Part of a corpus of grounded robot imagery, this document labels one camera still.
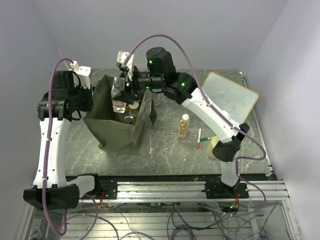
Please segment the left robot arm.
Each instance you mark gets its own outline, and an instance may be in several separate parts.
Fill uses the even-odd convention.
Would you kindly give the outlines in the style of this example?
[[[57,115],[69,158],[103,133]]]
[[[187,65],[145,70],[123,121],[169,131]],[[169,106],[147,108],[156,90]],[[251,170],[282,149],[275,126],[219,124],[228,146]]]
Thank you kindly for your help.
[[[41,140],[36,177],[32,188],[23,192],[23,199],[38,210],[43,209],[43,168],[46,143],[49,143],[47,161],[47,184],[45,189],[48,210],[74,209],[86,194],[98,198],[102,186],[96,173],[78,175],[67,181],[65,156],[67,136],[74,120],[73,113],[92,110],[91,68],[56,71],[52,85],[52,97],[45,93],[37,105]]]

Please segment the aluminium rail frame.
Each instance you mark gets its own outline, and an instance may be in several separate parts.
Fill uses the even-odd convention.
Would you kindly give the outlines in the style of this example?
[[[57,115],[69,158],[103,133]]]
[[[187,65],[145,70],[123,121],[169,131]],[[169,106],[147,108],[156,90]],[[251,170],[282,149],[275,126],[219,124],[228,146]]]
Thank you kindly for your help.
[[[170,203],[170,202],[234,202],[236,195],[216,193],[218,185],[205,181],[163,181],[163,182],[118,182],[113,190],[114,199],[106,194],[98,196],[97,203]],[[286,201],[290,199],[283,181],[241,182],[238,186],[239,200],[244,201]]]

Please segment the clear tube with dark label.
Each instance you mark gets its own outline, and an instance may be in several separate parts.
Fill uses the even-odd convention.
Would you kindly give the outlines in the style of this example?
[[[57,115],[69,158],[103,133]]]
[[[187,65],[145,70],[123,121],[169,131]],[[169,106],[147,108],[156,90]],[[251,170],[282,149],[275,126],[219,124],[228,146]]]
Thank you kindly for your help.
[[[152,92],[151,97],[153,99],[154,105],[159,106],[163,101],[164,94],[162,92],[160,93]]]

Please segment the small clear bottle grey cap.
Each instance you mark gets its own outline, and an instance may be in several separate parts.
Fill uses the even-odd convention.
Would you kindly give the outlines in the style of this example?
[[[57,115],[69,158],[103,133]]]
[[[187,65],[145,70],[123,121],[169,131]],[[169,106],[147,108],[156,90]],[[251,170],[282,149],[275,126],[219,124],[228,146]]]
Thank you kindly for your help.
[[[133,116],[126,116],[124,118],[124,123],[128,125],[133,125],[134,124],[134,118]]]

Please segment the amber bottle white cap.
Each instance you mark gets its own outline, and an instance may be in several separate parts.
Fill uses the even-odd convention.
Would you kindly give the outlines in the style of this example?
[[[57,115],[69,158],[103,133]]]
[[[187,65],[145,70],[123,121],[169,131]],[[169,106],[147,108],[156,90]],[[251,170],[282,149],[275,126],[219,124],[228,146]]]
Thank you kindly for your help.
[[[181,116],[178,124],[177,139],[182,141],[186,138],[190,123],[190,116],[185,113]]]

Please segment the pink marker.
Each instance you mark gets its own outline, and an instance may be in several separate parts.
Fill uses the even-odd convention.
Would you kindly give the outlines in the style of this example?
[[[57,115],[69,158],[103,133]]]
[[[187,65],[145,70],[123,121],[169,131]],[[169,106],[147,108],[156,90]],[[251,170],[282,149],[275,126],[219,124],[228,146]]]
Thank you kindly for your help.
[[[202,134],[202,129],[198,129],[198,134],[197,134],[197,142],[196,142],[196,149],[200,148],[200,142],[201,142],[201,134]]]

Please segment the small whiteboard yellow frame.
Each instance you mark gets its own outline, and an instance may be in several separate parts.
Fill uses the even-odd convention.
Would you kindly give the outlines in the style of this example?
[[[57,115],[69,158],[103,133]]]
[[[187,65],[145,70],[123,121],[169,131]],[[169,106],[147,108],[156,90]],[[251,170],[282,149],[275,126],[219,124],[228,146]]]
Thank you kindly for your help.
[[[242,124],[250,115],[259,94],[215,72],[210,72],[202,88],[207,96],[230,117]]]

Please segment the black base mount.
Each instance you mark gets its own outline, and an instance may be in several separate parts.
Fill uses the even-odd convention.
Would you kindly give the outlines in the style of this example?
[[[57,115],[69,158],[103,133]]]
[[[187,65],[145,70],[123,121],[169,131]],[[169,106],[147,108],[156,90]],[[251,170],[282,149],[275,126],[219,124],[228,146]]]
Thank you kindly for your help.
[[[207,199],[248,199],[249,192],[246,183],[240,180],[234,186],[228,186],[220,180],[206,181],[204,190]]]
[[[93,187],[86,192],[90,196],[103,197],[106,200],[115,200],[118,193],[118,184],[107,176],[100,176],[97,173],[86,173],[84,176],[94,178]]]

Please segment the olive canvas bag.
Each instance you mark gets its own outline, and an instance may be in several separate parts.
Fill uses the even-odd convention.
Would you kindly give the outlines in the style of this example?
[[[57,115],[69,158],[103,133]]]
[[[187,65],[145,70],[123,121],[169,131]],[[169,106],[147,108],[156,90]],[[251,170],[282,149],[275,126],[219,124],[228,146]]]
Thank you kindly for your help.
[[[104,75],[97,83],[92,110],[86,113],[83,121],[101,150],[136,155],[145,129],[152,129],[157,120],[152,93],[149,90],[144,93],[135,124],[126,124],[116,120],[111,98],[112,82],[113,77]]]

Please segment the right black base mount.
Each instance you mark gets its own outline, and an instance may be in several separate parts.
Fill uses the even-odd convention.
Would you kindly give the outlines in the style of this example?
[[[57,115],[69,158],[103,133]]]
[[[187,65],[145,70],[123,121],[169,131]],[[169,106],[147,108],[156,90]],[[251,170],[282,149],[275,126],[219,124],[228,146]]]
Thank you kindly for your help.
[[[206,181],[204,190],[207,199],[248,199],[249,192],[246,183],[240,180],[234,186],[228,186],[220,180]]]

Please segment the yellow pump bottle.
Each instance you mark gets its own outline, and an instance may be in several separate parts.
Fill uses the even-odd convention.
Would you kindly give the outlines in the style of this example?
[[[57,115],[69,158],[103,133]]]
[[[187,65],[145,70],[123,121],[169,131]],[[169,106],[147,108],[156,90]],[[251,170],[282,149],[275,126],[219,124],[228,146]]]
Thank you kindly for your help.
[[[206,148],[206,154],[207,154],[207,156],[208,156],[209,158],[211,158],[211,159],[216,159],[216,157],[215,157],[214,154],[213,154],[213,149],[216,147],[216,145],[217,145],[218,142],[219,142],[219,138],[218,138],[217,136],[214,136],[214,137],[210,140],[210,142],[209,142],[209,144],[208,144],[208,146],[207,146],[207,148]]]

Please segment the green bottle beige cap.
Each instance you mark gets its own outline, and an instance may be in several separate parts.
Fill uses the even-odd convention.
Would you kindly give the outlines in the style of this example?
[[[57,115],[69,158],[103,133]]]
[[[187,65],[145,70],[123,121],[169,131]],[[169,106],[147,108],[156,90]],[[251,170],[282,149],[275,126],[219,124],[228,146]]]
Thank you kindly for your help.
[[[136,118],[139,114],[140,110],[140,101],[134,101],[133,104],[129,104],[129,115],[132,116],[133,118]]]

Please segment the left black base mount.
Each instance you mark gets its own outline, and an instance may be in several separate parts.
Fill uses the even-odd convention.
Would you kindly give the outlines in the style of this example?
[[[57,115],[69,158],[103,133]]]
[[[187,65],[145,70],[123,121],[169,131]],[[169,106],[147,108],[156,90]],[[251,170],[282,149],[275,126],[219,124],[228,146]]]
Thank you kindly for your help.
[[[94,178],[93,187],[86,192],[90,196],[103,197],[106,200],[115,200],[118,193],[118,184],[107,176],[100,176],[97,173],[86,173],[84,176]]]

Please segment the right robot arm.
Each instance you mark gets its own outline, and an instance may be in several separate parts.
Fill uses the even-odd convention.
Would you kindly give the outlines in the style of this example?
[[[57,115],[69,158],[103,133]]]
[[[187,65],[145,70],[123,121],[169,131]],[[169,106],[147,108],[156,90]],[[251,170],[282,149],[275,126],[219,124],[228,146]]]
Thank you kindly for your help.
[[[134,55],[119,51],[117,66],[122,72],[115,77],[111,87],[112,108],[123,114],[128,105],[138,100],[139,90],[162,93],[197,115],[218,137],[212,149],[221,165],[221,194],[226,198],[238,192],[240,182],[235,156],[249,131],[246,123],[238,123],[216,106],[205,94],[201,85],[188,73],[177,72],[172,55],[163,47],[153,47],[146,52],[147,71],[134,65]]]

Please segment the clear bottle with black label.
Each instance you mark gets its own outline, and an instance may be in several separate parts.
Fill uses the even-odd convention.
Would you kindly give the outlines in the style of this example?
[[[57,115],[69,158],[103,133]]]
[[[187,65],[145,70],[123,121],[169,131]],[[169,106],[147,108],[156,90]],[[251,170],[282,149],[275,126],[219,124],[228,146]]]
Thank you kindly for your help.
[[[126,111],[126,103],[122,100],[125,90],[125,80],[121,77],[115,77],[111,86],[112,108],[115,113],[123,114]]]

